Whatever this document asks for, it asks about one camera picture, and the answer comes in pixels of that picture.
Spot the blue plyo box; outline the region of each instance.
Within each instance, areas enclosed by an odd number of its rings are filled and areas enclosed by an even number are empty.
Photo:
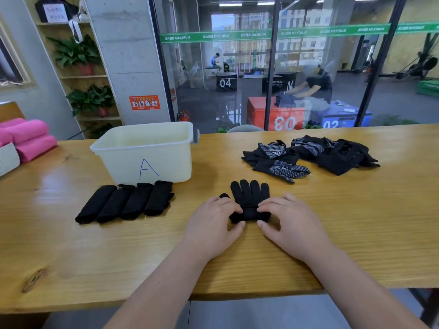
[[[339,100],[331,101],[329,108],[324,111],[312,111],[310,121],[323,128],[348,128],[353,127],[358,114],[358,107],[351,106]],[[372,112],[366,112],[362,127],[369,126]]]

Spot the white plastic bin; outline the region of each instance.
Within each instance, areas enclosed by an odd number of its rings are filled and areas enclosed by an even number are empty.
[[[184,182],[192,174],[190,122],[163,122],[110,129],[90,146],[116,184],[157,180]]]

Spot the black t-shirt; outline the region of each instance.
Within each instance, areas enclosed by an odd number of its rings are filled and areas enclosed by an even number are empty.
[[[332,81],[331,77],[326,71],[323,71],[322,75],[307,77],[305,81],[308,83],[310,88],[312,88],[314,85],[321,87],[316,93],[312,94],[311,97],[323,98],[328,104],[331,103]]]

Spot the red flower pot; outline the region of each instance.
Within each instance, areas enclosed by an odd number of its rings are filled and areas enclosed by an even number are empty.
[[[107,107],[98,107],[97,113],[100,117],[107,117],[109,115]]]
[[[93,65],[90,62],[88,62],[86,65],[83,65],[82,63],[79,62],[78,68],[81,70],[84,76],[94,75]]]

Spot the wooden table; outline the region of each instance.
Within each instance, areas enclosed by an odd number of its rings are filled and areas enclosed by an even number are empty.
[[[314,164],[296,184],[252,171],[242,150],[305,134],[369,146],[381,167],[335,176]],[[439,287],[439,125],[202,135],[192,146],[192,178],[174,185],[165,216],[80,226],[74,218],[93,192],[112,183],[92,141],[59,147],[0,178],[0,312],[120,304],[183,235],[195,208],[230,192],[233,180],[291,192],[321,217],[334,243],[387,288]],[[209,262],[192,299],[319,293],[301,262],[267,240],[255,223]]]

